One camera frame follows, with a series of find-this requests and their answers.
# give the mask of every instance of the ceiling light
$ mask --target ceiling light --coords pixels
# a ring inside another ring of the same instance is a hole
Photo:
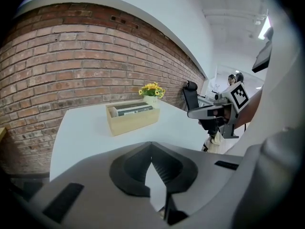
[[[261,31],[261,33],[259,33],[258,38],[261,39],[261,40],[265,39],[264,35],[265,35],[266,31],[267,31],[270,27],[271,27],[271,25],[270,25],[269,17],[267,16],[267,18],[266,18],[266,20],[265,20],[265,23],[264,23],[264,26],[263,26],[263,28],[262,28],[262,31]]]

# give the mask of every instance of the chair backrest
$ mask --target chair backrest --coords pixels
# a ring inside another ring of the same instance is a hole
[[[188,110],[199,108],[197,88],[197,84],[191,81],[188,81],[187,85],[183,88],[183,94]]]

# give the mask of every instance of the book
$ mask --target book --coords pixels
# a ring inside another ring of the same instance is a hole
[[[143,112],[151,110],[153,107],[147,103],[133,103],[133,104],[123,104],[118,106],[113,106],[109,109],[112,117],[118,117],[123,115],[135,114],[138,112]]]

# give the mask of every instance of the brick wall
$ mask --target brick wall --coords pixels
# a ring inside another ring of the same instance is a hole
[[[52,146],[70,108],[138,99],[159,82],[163,98],[181,107],[187,80],[204,76],[161,32],[122,11],[92,4],[59,4],[13,21],[0,49],[0,147],[6,172],[50,169]]]

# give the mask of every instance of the wooden box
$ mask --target wooden box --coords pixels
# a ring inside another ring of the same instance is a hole
[[[138,102],[143,102],[143,101],[140,100],[128,101],[128,103],[138,103]],[[111,114],[108,109],[109,107],[118,106],[126,103],[120,102],[120,103],[113,103],[106,105],[107,121],[112,135],[120,135],[156,123],[158,121],[160,115],[160,109],[152,109],[135,114],[111,117]]]

